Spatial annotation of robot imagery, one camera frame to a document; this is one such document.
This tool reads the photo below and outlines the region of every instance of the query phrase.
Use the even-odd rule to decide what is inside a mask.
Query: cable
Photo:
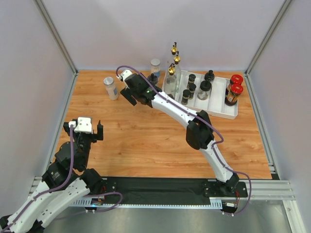
[[[73,152],[73,126],[70,126],[70,168],[69,168],[69,173],[68,176],[66,178],[66,180],[58,187],[56,188],[52,188],[46,191],[43,191],[41,193],[38,193],[36,196],[34,196],[34,198],[29,201],[25,207],[19,212],[19,214],[16,216],[16,218],[14,218],[14,220],[12,221],[11,224],[9,224],[7,227],[5,227],[0,233],[5,232],[7,229],[9,229],[10,227],[13,226],[13,224],[20,218],[20,216],[27,210],[27,208],[40,196],[42,196],[43,194],[46,193],[51,193],[51,192],[55,192],[61,188],[63,188],[70,180],[71,175],[72,175],[72,170],[73,170],[73,160],[74,160],[74,152]]]
[[[119,192],[111,192],[111,193],[103,193],[103,194],[100,194],[100,195],[86,195],[85,197],[102,197],[102,196],[108,196],[108,195],[119,195],[120,196],[120,200],[114,204],[113,206],[110,206],[109,208],[106,208],[106,209],[103,209],[103,210],[96,210],[94,211],[94,213],[102,213],[102,212],[107,212],[109,210],[112,210],[112,209],[115,209],[118,205],[120,205],[120,203],[122,202],[123,200],[123,195],[122,193],[119,193]],[[85,211],[80,211],[80,212],[77,212],[77,213],[74,213],[72,215],[69,215],[69,216],[65,216],[65,217],[60,217],[60,218],[55,218],[54,220],[55,221],[58,221],[58,220],[63,220],[63,219],[67,219],[69,217],[73,217],[73,216],[76,216],[76,215],[80,215],[80,214],[85,214],[86,212]]]
[[[216,155],[216,158],[218,159],[218,161],[220,162],[220,164],[225,168],[227,169],[228,171],[230,172],[233,172],[233,173],[237,173],[237,174],[241,174],[241,175],[244,175],[247,177],[248,181],[249,181],[249,194],[248,194],[248,199],[247,199],[247,202],[246,202],[246,205],[238,212],[235,213],[235,215],[238,215],[240,213],[242,213],[248,206],[249,202],[250,202],[250,199],[251,199],[251,195],[252,195],[252,183],[251,183],[251,178],[249,177],[249,175],[247,175],[246,173],[244,172],[241,172],[241,171],[234,171],[228,167],[225,166],[225,164],[223,163],[223,161],[220,159],[219,155],[217,154],[217,151],[215,149],[215,145],[217,144],[220,144],[222,142],[224,142],[224,137],[220,134],[220,132],[218,130],[216,130],[211,124],[209,124],[207,121],[205,121],[204,119],[200,118],[199,116],[195,115],[195,114],[192,114],[192,113],[189,113],[187,110],[185,110],[183,107],[180,107],[179,105],[175,104],[173,101],[170,100],[170,98],[166,98],[164,97],[163,95],[161,95],[155,88],[154,86],[148,81],[148,79],[141,73],[139,72],[138,70],[136,70],[135,68],[133,67],[130,67],[130,66],[119,66],[117,69],[116,69],[116,75],[117,77],[119,78],[120,75],[118,74],[118,71],[120,68],[128,68],[128,69],[131,69],[133,71],[135,71],[138,75],[140,75],[146,82],[147,84],[152,88],[152,90],[157,94],[159,95],[162,99],[164,99],[166,102],[172,104],[173,106],[175,106],[176,108],[178,108],[179,110],[183,111],[184,113],[198,119],[199,121],[203,122],[204,124],[206,124],[207,126],[209,126],[212,130],[214,130],[214,132],[220,137],[220,141],[217,141],[217,142],[214,142],[212,144],[212,149]]]

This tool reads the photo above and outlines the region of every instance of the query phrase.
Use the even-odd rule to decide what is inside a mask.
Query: gold pourer spout
[[[177,49],[177,42],[174,42],[173,47],[171,48],[171,52],[173,55],[175,55],[177,53],[178,49]]]
[[[177,54],[176,54],[176,56],[174,57],[174,61],[175,61],[175,64],[178,64],[178,63],[180,62],[179,51],[177,51]]]
[[[173,63],[170,65],[168,72],[170,75],[173,75],[175,73],[175,66]]]

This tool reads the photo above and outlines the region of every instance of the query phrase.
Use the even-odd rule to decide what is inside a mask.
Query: small bottle
[[[202,81],[198,92],[198,99],[206,100],[212,89],[212,84],[209,81]]]
[[[188,100],[189,100],[189,97],[190,97],[190,91],[189,90],[184,90],[183,91],[183,98],[181,100],[181,104],[182,105],[187,105],[188,104]]]
[[[181,78],[181,69],[179,66],[179,62],[180,62],[180,56],[179,56],[179,51],[177,51],[176,56],[174,57],[175,75],[176,75],[176,79],[177,79],[176,93],[178,93],[180,78]]]
[[[116,84],[112,77],[106,77],[104,79],[104,85],[106,87],[106,91],[111,100],[116,100],[119,97],[118,90],[116,88]]]
[[[189,85],[190,85],[191,83],[194,83],[196,76],[195,76],[195,74],[190,74],[188,77],[189,77],[189,78],[188,78],[187,89],[189,89]]]
[[[159,59],[152,59],[151,60],[151,73],[154,74],[157,77],[157,82],[160,79],[160,60]]]
[[[243,83],[243,77],[241,75],[238,75],[238,74],[234,74],[232,75],[231,79],[230,79],[230,83],[227,87],[227,89],[225,90],[225,95],[228,95],[228,92],[230,91],[231,89],[231,85],[232,84],[239,84],[239,85],[242,85]]]
[[[232,84],[231,89],[225,98],[225,104],[229,106],[235,105],[238,102],[238,98],[242,92],[243,87],[240,84]]]
[[[175,99],[176,86],[177,86],[177,79],[175,75],[175,67],[174,64],[172,63],[168,71],[166,72],[166,76],[164,79],[164,92],[172,99]]]
[[[158,77],[154,73],[149,75],[147,79],[152,85],[156,85],[158,83]]]
[[[195,89],[196,89],[196,85],[194,83],[190,83],[189,84],[189,91],[190,91],[189,99],[190,100],[193,99]]]
[[[171,48],[171,55],[169,60],[167,61],[167,67],[171,65],[171,63],[174,62],[174,57],[176,56],[178,49],[177,49],[177,42],[174,42],[173,47]]]
[[[213,70],[209,70],[205,75],[204,75],[204,80],[205,81],[209,81],[209,82],[213,82],[215,79],[215,74],[213,72]]]

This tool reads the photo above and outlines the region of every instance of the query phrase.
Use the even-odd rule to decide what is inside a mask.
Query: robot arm
[[[156,94],[156,92],[140,75],[133,74],[129,70],[125,70],[121,74],[121,78],[126,84],[126,87],[121,91],[121,94],[129,100],[131,104],[136,105],[137,101],[139,101],[142,104],[163,111],[187,129],[187,143],[195,150],[199,150],[205,156],[214,170],[216,179],[225,188],[224,191],[232,192],[239,181],[238,175],[226,169],[217,159],[215,151],[212,149],[212,144],[215,142],[213,130],[192,116],[198,116],[210,123],[208,114],[205,111],[197,113],[194,110],[188,109],[187,107],[171,99],[168,95],[162,92],[160,88],[155,86],[154,88],[156,88],[159,94],[164,96],[166,99],[169,99],[173,102],[173,104],[165,101]],[[227,168],[230,168],[217,148],[217,145],[214,145],[214,149],[224,165]]]
[[[74,128],[73,138],[73,168],[84,171],[78,176],[74,171],[66,185],[59,190],[49,192],[62,185],[70,170],[70,142],[64,143],[55,154],[56,160],[43,174],[37,189],[27,201],[10,216],[0,219],[2,229],[14,233],[40,233],[77,199],[91,193],[101,193],[105,183],[94,169],[86,169],[91,143],[104,139],[104,129],[97,125],[97,134],[92,130],[91,118],[79,117],[64,123],[64,129],[69,134],[69,126]]]

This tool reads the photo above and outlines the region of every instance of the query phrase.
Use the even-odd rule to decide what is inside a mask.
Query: white wall
[[[183,69],[245,70],[283,0],[44,0],[78,69],[149,68],[177,40]]]
[[[0,1],[0,217],[42,175],[72,78],[34,2]]]
[[[311,232],[311,1],[294,0],[251,73],[281,178]]]

